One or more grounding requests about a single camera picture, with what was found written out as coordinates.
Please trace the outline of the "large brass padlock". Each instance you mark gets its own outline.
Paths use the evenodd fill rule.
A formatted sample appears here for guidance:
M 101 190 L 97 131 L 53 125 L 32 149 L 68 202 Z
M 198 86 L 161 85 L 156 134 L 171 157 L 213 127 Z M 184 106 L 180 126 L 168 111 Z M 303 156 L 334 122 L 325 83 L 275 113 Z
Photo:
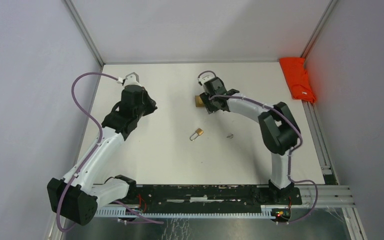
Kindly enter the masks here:
M 194 97 L 195 107 L 196 108 L 202 108 L 205 106 L 204 102 L 202 101 L 201 97 L 199 95 L 196 95 Z

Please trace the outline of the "small brass padlock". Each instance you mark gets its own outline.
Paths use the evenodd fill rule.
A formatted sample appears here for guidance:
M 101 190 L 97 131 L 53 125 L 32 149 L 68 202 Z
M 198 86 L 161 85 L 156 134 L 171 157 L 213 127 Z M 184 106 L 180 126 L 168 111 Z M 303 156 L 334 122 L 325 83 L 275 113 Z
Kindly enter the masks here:
M 190 141 L 194 141 L 196 140 L 198 137 L 200 137 L 202 134 L 204 133 L 204 131 L 201 129 L 201 128 L 197 128 L 193 134 L 189 137 L 189 140 Z

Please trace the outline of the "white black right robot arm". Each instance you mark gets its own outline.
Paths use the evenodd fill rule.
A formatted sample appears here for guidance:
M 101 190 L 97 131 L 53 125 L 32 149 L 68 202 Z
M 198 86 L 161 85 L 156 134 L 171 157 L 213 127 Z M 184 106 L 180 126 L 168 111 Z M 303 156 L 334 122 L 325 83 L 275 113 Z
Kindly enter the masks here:
M 227 90 L 215 75 L 197 78 L 204 92 L 200 99 L 209 114 L 219 110 L 247 117 L 258 123 L 265 147 L 271 153 L 269 199 L 282 204 L 289 198 L 295 184 L 291 180 L 291 154 L 302 145 L 302 135 L 288 105 L 279 102 L 267 105 L 246 97 L 236 89 Z

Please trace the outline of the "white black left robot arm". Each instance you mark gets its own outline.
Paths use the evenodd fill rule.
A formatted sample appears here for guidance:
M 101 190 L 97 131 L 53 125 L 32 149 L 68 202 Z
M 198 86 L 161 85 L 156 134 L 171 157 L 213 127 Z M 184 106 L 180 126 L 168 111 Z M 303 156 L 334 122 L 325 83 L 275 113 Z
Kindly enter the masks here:
M 156 102 L 143 86 L 129 84 L 124 87 L 121 100 L 104 118 L 96 139 L 80 162 L 61 179 L 49 181 L 49 201 L 58 218 L 85 226 L 105 205 L 116 200 L 125 204 L 136 200 L 137 190 L 132 187 L 136 182 L 131 178 L 116 176 L 98 186 L 94 182 L 99 171 L 136 129 L 139 120 L 156 109 Z

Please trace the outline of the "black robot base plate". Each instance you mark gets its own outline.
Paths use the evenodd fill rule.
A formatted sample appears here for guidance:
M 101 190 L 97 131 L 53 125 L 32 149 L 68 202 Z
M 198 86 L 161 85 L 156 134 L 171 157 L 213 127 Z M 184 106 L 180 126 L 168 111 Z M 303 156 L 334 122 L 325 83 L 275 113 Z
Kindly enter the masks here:
M 268 185 L 136 185 L 120 201 L 146 214 L 247 214 L 303 203 L 299 188 L 274 199 Z

